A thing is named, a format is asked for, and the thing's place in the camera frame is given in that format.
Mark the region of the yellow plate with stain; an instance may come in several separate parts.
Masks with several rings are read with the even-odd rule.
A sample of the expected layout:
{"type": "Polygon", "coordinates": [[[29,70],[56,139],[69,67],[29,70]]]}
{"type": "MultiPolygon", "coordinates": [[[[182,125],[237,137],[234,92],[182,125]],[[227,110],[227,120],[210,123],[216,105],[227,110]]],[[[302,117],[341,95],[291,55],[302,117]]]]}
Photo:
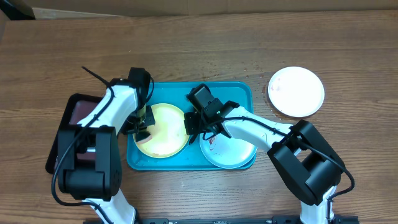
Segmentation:
{"type": "Polygon", "coordinates": [[[189,139],[184,124],[184,112],[167,103],[155,104],[151,108],[155,125],[148,126],[145,131],[150,132],[152,139],[136,146],[145,155],[156,159],[173,156],[184,148],[189,139]]]}

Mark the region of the brown cardboard back wall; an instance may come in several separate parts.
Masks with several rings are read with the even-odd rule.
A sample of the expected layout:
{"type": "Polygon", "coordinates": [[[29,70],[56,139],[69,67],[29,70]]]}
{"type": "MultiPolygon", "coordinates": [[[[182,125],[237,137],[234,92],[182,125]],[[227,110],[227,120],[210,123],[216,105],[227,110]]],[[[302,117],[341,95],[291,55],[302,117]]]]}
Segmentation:
{"type": "Polygon", "coordinates": [[[397,9],[397,0],[15,0],[1,3],[29,16],[34,15],[34,9],[117,16],[397,9]]]}

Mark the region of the black water tray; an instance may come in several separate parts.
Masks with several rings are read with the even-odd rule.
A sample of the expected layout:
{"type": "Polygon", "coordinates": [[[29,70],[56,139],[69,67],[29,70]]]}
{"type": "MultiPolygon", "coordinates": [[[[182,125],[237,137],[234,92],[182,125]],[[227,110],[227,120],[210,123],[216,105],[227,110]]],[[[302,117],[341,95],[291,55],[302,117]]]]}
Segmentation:
{"type": "MultiPolygon", "coordinates": [[[[102,97],[83,95],[79,93],[73,94],[69,97],[65,111],[63,113],[60,126],[63,128],[69,124],[77,124],[80,120],[87,117],[96,107],[96,105],[102,100],[102,97]]],[[[57,164],[58,156],[58,134],[55,135],[52,148],[50,150],[45,170],[49,174],[53,174],[55,166],[57,164]]]]}

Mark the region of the blue plastic tray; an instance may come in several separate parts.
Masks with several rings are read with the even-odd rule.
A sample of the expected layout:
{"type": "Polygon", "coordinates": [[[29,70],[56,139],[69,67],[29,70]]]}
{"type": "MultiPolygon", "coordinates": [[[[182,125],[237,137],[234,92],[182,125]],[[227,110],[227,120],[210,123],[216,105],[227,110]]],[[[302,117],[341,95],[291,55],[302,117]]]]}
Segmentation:
{"type": "MultiPolygon", "coordinates": [[[[149,105],[168,103],[181,109],[183,112],[193,111],[192,104],[186,95],[192,88],[198,86],[198,82],[158,82],[149,100],[149,105]]],[[[252,91],[248,85],[242,82],[207,82],[211,94],[219,98],[223,103],[231,100],[253,112],[252,91]]],[[[200,148],[201,138],[196,138],[192,144],[186,144],[184,148],[173,156],[157,159],[142,153],[134,142],[133,135],[127,137],[126,160],[128,165],[135,170],[158,171],[187,171],[187,170],[219,170],[203,155],[200,148]]]]}

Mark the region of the white plate with stain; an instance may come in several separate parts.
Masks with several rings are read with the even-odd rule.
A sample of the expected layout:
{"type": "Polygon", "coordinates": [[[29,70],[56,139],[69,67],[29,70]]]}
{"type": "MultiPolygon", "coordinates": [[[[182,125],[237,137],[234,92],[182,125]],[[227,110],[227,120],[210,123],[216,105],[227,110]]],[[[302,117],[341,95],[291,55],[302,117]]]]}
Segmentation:
{"type": "Polygon", "coordinates": [[[295,118],[316,113],[325,99],[321,80],[302,67],[285,67],[275,72],[269,80],[267,92],[278,111],[295,118]]]}

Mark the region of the light blue plate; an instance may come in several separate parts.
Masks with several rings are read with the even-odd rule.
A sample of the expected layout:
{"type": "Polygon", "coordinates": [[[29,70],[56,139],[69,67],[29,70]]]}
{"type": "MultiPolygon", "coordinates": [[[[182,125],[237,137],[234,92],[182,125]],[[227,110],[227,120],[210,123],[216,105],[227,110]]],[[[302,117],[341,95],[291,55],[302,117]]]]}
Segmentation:
{"type": "Polygon", "coordinates": [[[204,157],[220,169],[248,169],[256,158],[257,147],[241,139],[206,133],[199,143],[204,157]]]}

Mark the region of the green pink sponge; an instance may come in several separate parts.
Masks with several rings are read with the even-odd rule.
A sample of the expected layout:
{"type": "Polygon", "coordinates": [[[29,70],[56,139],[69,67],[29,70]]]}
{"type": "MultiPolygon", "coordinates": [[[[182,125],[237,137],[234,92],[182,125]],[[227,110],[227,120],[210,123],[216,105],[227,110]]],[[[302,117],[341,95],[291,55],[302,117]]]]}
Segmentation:
{"type": "Polygon", "coordinates": [[[137,145],[144,144],[152,139],[152,135],[148,131],[140,131],[135,134],[135,142],[137,145]]]}

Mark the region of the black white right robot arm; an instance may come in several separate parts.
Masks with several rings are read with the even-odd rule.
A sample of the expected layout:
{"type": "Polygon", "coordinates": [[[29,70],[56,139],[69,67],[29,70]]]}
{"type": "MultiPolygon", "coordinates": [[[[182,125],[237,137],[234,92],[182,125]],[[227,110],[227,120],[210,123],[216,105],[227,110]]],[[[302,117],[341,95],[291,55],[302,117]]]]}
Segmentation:
{"type": "Polygon", "coordinates": [[[301,201],[302,223],[334,223],[333,198],[345,164],[308,121],[276,123],[233,101],[222,103],[205,84],[186,95],[194,110],[185,114],[187,134],[204,140],[223,135],[266,151],[287,188],[301,201]]]}

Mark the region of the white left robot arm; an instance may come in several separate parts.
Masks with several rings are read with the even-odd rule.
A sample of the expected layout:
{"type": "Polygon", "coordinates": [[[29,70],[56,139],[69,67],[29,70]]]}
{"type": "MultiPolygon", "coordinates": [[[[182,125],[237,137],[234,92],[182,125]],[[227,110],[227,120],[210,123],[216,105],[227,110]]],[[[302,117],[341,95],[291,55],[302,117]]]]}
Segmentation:
{"type": "Polygon", "coordinates": [[[150,138],[147,127],[155,118],[147,102],[154,80],[144,68],[132,67],[127,79],[101,82],[106,94],[96,107],[77,124],[63,123],[58,129],[52,197],[66,207],[91,207],[102,223],[140,223],[121,191],[118,135],[150,138]]]}

